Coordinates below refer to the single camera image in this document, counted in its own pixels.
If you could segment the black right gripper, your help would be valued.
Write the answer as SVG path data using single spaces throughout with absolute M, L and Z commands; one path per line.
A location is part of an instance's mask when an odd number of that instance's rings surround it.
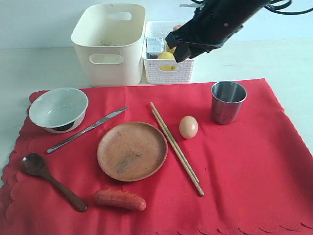
M 206 0 L 190 23 L 171 31 L 165 41 L 169 48 L 176 47 L 176 62 L 193 59 L 221 48 L 265 5 L 264 0 Z

